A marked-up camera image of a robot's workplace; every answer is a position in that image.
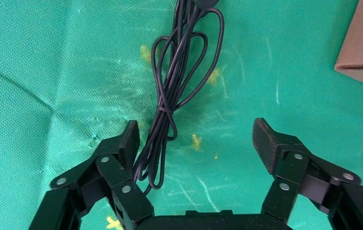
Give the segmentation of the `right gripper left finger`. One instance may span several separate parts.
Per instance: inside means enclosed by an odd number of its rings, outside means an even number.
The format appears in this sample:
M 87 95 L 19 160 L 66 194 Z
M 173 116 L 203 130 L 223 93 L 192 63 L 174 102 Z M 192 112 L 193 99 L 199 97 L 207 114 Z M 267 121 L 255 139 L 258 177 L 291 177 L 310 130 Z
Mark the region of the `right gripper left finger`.
M 139 144 L 135 120 L 122 134 L 103 139 L 88 159 L 50 182 L 29 229 L 78 230 L 82 217 L 103 198 L 125 230 L 153 217 L 152 204 L 131 178 Z

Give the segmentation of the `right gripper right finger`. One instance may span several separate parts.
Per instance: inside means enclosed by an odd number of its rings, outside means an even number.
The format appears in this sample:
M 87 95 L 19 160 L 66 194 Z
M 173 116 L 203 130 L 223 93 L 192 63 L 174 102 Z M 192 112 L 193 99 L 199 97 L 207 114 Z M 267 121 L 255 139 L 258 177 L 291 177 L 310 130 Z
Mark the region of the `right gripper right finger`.
M 357 174 L 314 155 L 296 136 L 273 130 L 263 118 L 254 121 L 252 142 L 274 178 L 262 214 L 287 223 L 302 195 L 328 216 L 334 230 L 363 230 L 363 185 Z

